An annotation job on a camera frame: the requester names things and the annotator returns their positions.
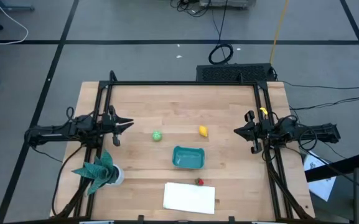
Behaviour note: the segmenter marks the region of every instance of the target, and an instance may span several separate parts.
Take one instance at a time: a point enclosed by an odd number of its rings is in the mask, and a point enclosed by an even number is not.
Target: yellow cable
[[[281,24],[283,23],[284,15],[286,14],[288,4],[289,4],[289,0],[286,0],[286,3],[284,3],[284,9],[281,12],[279,25],[277,25],[276,34],[274,35],[274,41],[273,41],[273,46],[272,46],[272,51],[271,51],[271,58],[269,59],[269,62],[271,63],[271,65],[273,65],[273,57],[274,57],[274,50],[276,49],[276,41],[277,41],[277,38],[279,37],[279,31],[281,28]]]

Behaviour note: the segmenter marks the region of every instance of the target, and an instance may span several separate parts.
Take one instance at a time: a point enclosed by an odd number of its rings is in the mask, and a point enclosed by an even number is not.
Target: white pot
[[[119,166],[117,166],[116,164],[113,164],[113,166],[115,166],[115,168],[118,169],[118,178],[117,178],[116,182],[114,182],[112,184],[106,183],[106,185],[112,185],[112,186],[120,185],[124,181],[124,171]]]

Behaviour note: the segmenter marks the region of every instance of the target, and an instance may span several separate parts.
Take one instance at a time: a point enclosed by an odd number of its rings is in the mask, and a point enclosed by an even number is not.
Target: green ball
[[[159,131],[153,131],[152,137],[153,137],[153,140],[160,141],[162,138],[162,134]]]

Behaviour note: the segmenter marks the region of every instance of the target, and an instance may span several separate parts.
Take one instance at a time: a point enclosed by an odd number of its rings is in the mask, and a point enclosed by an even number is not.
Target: yellow toy lemon
[[[206,126],[200,125],[200,127],[198,128],[198,131],[202,136],[208,137],[208,129]]]

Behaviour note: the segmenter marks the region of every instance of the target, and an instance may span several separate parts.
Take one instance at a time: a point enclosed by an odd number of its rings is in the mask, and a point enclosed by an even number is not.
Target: black metal frame
[[[95,106],[94,106],[94,114],[93,117],[94,119],[97,118],[97,114],[99,113],[100,110],[100,106],[101,106],[101,100],[102,100],[102,94],[104,89],[107,89],[106,92],[106,98],[105,98],[105,103],[104,103],[104,107],[103,110],[105,112],[107,112],[108,110],[108,105],[110,104],[110,99],[111,99],[111,94],[112,94],[112,90],[113,90],[113,86],[115,85],[196,85],[196,86],[204,86],[204,85],[229,85],[229,86],[252,86],[254,89],[254,97],[255,97],[255,102],[256,102],[256,108],[257,108],[257,112],[258,112],[258,119],[262,120],[264,119],[264,114],[262,113],[261,110],[259,110],[260,107],[262,107],[262,103],[261,103],[261,97],[259,94],[259,90],[261,89],[263,91],[264,94],[264,100],[265,100],[265,105],[266,105],[266,109],[268,112],[272,112],[272,106],[271,106],[271,102],[270,102],[270,97],[269,97],[269,92],[268,92],[268,85],[266,82],[243,82],[242,80],[240,80],[238,83],[233,83],[233,82],[176,82],[176,81],[170,81],[170,82],[165,82],[165,81],[154,81],[154,82],[127,82],[127,81],[117,81],[117,78],[115,77],[114,74],[110,73],[110,81],[99,81],[99,85],[98,85],[98,92],[96,94],[96,101],[95,101]],[[274,119],[272,116],[272,113],[269,113],[269,120],[271,123],[274,123]],[[268,144],[264,144],[264,152],[265,156],[266,156],[266,160],[270,161],[271,155],[270,155],[270,150],[267,148],[269,147]],[[89,162],[90,161],[90,157],[91,157],[91,152],[92,152],[92,148],[87,148],[86,149],[86,153],[85,153],[85,157],[84,157],[84,161]],[[101,147],[96,148],[96,155],[100,156],[101,154]],[[280,180],[284,183],[284,186],[286,186],[286,177],[285,177],[285,173],[284,173],[284,167],[283,167],[283,163],[282,163],[282,158],[281,158],[281,152],[279,149],[275,149],[274,153],[276,155],[276,164],[277,164],[277,168],[278,168],[278,173],[279,173],[279,178]],[[266,162],[266,167],[267,169],[272,169],[273,165],[270,162]],[[20,174],[21,172],[21,167],[20,168],[16,168],[14,170],[14,173],[18,172]],[[286,222],[297,222],[297,223],[323,223],[323,222],[319,222],[317,220],[312,220],[312,222],[310,220],[299,220],[299,219],[293,219],[293,214],[292,214],[292,208],[290,206],[290,203],[288,202],[287,198],[283,197],[284,199],[284,206],[286,209],[286,218],[283,218],[281,216],[281,211],[280,211],[280,206],[279,206],[279,199],[277,197],[277,191],[276,191],[276,183],[274,181],[274,179],[269,175],[269,186],[270,186],[270,191],[271,191],[271,198],[272,198],[272,203],[273,203],[273,211],[274,211],[274,216],[277,222],[280,221],[286,221]],[[80,180],[80,187],[83,186],[83,184],[85,184],[85,179],[81,178]],[[70,218],[62,218],[62,217],[55,217],[55,218],[51,218],[48,220],[34,220],[34,221],[27,221],[27,222],[17,222],[17,223],[26,223],[26,224],[30,224],[30,223],[78,223],[78,222],[84,222],[84,221],[91,221],[91,213],[92,213],[92,209],[93,209],[93,201],[94,201],[95,196],[91,195],[88,198],[87,201],[87,206],[86,206],[86,214],[85,216],[80,216],[80,211],[81,211],[81,204],[82,204],[82,197],[81,199],[77,202],[77,204],[75,205],[74,208],[74,213],[73,213],[73,217]],[[251,223],[251,222],[236,222],[234,220],[234,217],[231,218],[229,217],[229,222],[230,223]],[[140,215],[138,220],[117,220],[114,221],[114,223],[127,223],[127,224],[135,224],[135,223],[147,223],[147,224],[160,224],[160,223],[180,223],[180,221],[143,221],[143,216]],[[188,221],[187,223],[194,223],[194,224],[227,224],[228,222],[194,222],[194,221]]]

